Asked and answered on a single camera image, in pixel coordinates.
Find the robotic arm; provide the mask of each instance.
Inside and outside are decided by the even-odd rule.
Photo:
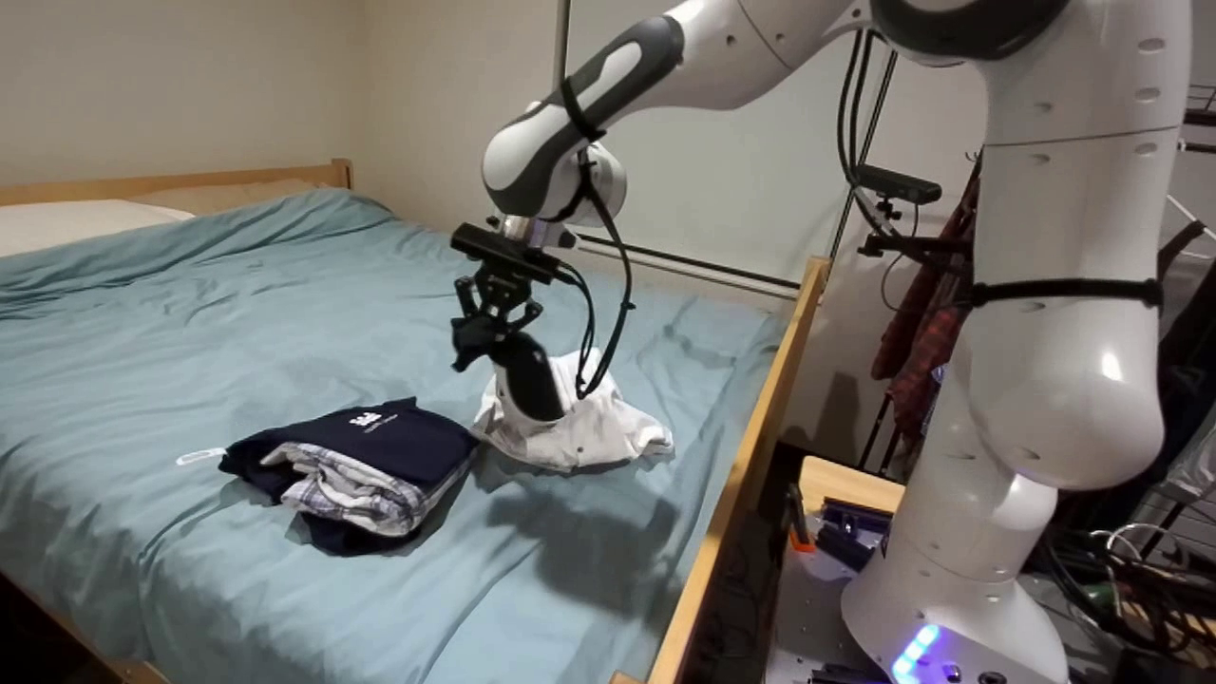
[[[1191,0],[683,0],[489,139],[484,177],[512,238],[456,230],[488,263],[484,286],[464,281],[459,321],[484,320],[488,348],[512,339],[508,387],[555,418],[543,348],[518,345],[540,311],[505,321],[528,296],[500,296],[505,276],[488,268],[562,276],[531,268],[540,245],[623,203],[623,171],[598,144],[617,116],[744,107],[858,25],[925,65],[979,65],[993,115],[973,315],[894,533],[840,610],[894,681],[1068,681],[1051,619],[1016,577],[1062,487],[1124,483],[1163,439],[1157,229],[1184,108]]]

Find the pillow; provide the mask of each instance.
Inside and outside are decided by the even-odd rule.
[[[191,221],[193,211],[141,202],[38,202],[0,203],[0,255],[44,250],[147,224]]]

